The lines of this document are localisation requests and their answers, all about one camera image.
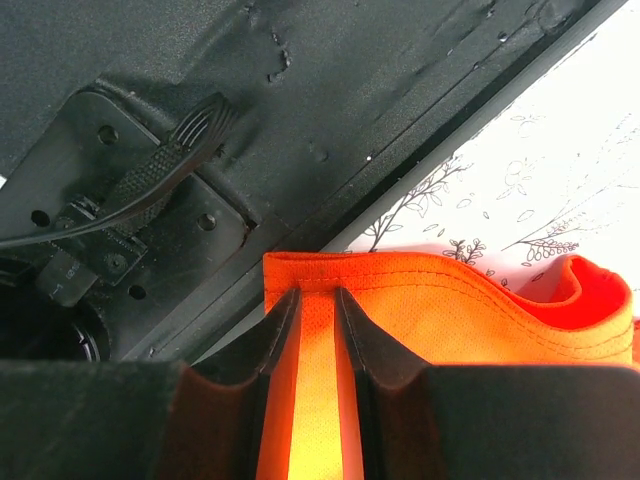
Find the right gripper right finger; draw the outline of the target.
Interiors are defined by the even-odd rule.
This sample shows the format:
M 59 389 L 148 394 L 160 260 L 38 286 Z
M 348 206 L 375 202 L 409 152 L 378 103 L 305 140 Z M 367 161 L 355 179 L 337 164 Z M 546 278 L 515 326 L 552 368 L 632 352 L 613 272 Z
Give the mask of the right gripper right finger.
M 636 370 L 432 364 L 334 298 L 345 478 L 638 477 Z

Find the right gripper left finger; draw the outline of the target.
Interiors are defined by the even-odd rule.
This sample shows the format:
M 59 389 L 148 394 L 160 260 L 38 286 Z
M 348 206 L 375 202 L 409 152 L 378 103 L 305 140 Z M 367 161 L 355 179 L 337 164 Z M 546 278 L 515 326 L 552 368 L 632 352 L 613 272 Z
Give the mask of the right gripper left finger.
M 301 294 L 189 365 L 1 363 L 5 479 L 283 479 Z

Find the orange t shirt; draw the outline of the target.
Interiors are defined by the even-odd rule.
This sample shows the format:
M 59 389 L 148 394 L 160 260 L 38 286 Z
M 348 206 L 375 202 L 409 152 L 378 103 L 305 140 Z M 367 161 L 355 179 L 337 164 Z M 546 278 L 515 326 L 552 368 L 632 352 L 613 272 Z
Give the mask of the orange t shirt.
M 443 364 L 639 365 L 630 287 L 579 255 L 557 259 L 519 291 L 446 256 L 416 252 L 273 252 L 264 302 L 301 292 L 301 340 L 288 475 L 339 479 L 343 455 L 334 292 L 349 290 L 383 330 Z

